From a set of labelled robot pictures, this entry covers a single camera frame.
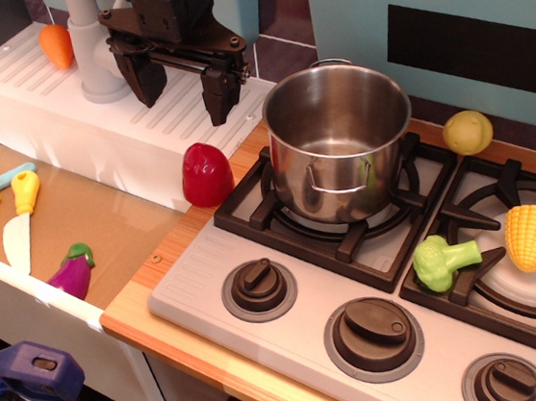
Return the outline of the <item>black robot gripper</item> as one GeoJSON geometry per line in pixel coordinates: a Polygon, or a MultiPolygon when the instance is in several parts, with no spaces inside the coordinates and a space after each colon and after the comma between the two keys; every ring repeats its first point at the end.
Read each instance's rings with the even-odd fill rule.
{"type": "Polygon", "coordinates": [[[203,102],[221,126],[240,102],[241,75],[248,72],[243,37],[213,15],[215,0],[126,0],[98,16],[123,79],[151,108],[166,83],[163,65],[201,73],[203,102]]]}

